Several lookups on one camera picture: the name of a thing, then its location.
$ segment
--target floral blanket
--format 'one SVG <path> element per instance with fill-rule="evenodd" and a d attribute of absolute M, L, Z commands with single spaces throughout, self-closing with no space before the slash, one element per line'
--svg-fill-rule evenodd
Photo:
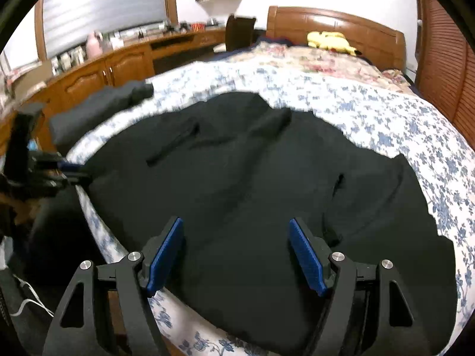
<path fill-rule="evenodd" d="M 69 152 L 68 160 L 84 163 L 108 139 L 135 122 L 183 109 L 222 92 L 253 91 L 273 108 L 312 110 L 356 145 L 389 157 L 402 153 L 413 167 L 439 234 L 454 243 L 457 319 L 447 346 L 453 343 L 475 307 L 475 153 L 434 106 L 417 96 L 355 80 L 251 61 L 193 63 L 151 78 L 150 82 L 155 88 L 152 98 L 117 113 L 86 134 Z M 97 215 L 84 190 L 78 187 L 77 191 L 101 253 L 109 263 L 119 261 L 126 249 Z M 166 289 L 149 301 L 162 334 L 189 356 L 271 354 L 215 328 Z"/>
<path fill-rule="evenodd" d="M 358 57 L 319 48 L 287 47 L 282 44 L 261 42 L 251 51 L 230 56 L 226 61 L 229 63 L 254 61 L 259 65 L 318 72 L 326 76 L 356 80 L 406 95 L 415 95 L 409 88 L 410 83 L 399 70 L 381 72 L 374 65 Z"/>

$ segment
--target blue and white floral bedding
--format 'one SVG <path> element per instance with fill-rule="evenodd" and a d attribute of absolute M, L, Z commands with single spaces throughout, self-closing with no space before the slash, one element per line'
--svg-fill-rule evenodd
<path fill-rule="evenodd" d="M 312 110 L 359 146 L 389 157 L 403 153 L 416 172 L 439 234 L 454 243 L 458 304 L 449 345 L 453 343 L 475 306 L 475 153 L 431 104 L 353 80 L 247 61 L 193 63 L 150 82 L 155 88 L 153 98 L 88 133 L 70 151 L 68 160 L 86 162 L 111 136 L 144 117 L 179 110 L 232 90 L 258 92 L 274 108 Z M 82 188 L 77 191 L 103 256 L 109 263 L 119 261 L 127 251 L 97 215 Z M 187 355 L 271 354 L 215 328 L 166 289 L 157 292 L 150 304 L 163 335 Z"/>

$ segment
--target stuffed animal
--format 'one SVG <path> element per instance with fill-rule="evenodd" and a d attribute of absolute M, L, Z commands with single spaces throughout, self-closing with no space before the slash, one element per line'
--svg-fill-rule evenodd
<path fill-rule="evenodd" d="M 329 51 L 346 52 L 356 56 L 358 50 L 351 47 L 348 40 L 340 32 L 310 32 L 307 35 L 308 45 L 314 48 L 328 49 Z"/>

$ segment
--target pink bottle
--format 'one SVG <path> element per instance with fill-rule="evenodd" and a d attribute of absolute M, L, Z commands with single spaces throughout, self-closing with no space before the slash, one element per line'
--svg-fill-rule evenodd
<path fill-rule="evenodd" d="M 97 32 L 92 32 L 87 36 L 86 42 L 86 55 L 88 59 L 92 59 L 94 57 L 102 55 L 102 34 Z"/>

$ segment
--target chair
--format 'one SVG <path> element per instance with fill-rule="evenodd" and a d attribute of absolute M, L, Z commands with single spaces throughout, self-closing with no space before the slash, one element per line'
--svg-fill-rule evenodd
<path fill-rule="evenodd" d="M 249 47 L 252 44 L 255 17 L 235 17 L 230 15 L 226 23 L 226 51 Z"/>

